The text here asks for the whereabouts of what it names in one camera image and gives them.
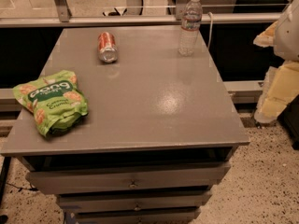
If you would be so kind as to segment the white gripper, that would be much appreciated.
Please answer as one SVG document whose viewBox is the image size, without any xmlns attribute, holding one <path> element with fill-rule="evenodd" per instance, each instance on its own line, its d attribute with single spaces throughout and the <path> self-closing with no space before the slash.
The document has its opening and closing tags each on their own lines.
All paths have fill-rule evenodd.
<svg viewBox="0 0 299 224">
<path fill-rule="evenodd" d="M 259 123 L 271 123 L 299 95 L 299 0 L 293 0 L 278 22 L 257 35 L 253 44 L 262 48 L 274 45 L 274 53 L 286 60 L 279 68 L 269 67 L 254 113 Z"/>
</svg>

